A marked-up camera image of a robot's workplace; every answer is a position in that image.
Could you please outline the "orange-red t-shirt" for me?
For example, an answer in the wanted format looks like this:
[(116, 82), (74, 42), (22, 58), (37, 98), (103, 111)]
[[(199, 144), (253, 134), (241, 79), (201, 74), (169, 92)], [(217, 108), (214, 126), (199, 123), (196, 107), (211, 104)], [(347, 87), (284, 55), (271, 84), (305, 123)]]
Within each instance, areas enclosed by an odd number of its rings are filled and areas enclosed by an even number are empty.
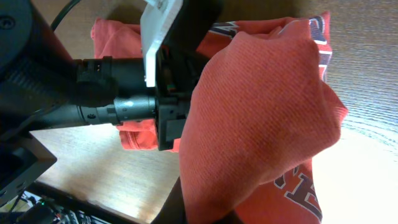
[(321, 223), (312, 159), (348, 114), (325, 83), (330, 13), (213, 25), (176, 140), (187, 223)]

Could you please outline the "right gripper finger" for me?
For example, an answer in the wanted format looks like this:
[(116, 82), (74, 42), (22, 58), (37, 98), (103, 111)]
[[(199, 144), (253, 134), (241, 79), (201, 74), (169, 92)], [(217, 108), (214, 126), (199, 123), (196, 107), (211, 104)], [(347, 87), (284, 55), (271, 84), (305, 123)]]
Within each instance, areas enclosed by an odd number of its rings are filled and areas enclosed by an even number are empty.
[(180, 178), (151, 224), (187, 224)]

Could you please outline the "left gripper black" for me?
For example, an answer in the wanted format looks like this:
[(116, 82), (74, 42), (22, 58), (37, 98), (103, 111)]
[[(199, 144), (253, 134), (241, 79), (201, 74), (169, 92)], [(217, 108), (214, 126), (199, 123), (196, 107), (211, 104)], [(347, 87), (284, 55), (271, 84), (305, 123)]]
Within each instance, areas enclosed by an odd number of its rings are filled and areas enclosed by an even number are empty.
[(157, 52), (155, 126), (161, 151), (181, 138), (193, 90), (209, 61), (197, 48), (222, 8), (220, 0), (184, 1)]

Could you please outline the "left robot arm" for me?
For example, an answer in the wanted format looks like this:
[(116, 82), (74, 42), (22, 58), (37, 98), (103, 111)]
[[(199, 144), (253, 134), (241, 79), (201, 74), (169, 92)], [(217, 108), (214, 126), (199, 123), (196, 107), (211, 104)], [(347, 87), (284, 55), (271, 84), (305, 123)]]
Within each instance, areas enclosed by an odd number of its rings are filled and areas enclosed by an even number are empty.
[(56, 162), (32, 131), (153, 119), (161, 151), (182, 135), (222, 1), (148, 1), (137, 58), (74, 60), (29, 0), (1, 2), (1, 203)]

